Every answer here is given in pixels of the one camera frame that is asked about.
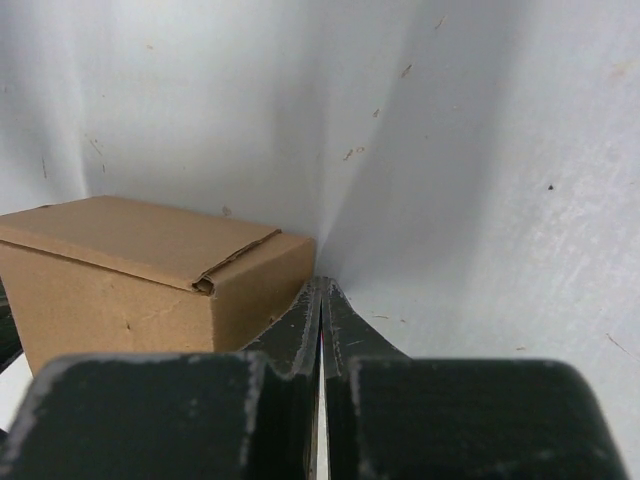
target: box lid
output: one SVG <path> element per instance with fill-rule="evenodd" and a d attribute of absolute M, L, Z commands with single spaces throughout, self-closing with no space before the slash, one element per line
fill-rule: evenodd
<path fill-rule="evenodd" d="M 0 216 L 0 240 L 211 294 L 208 275 L 280 230 L 117 197 Z"/>

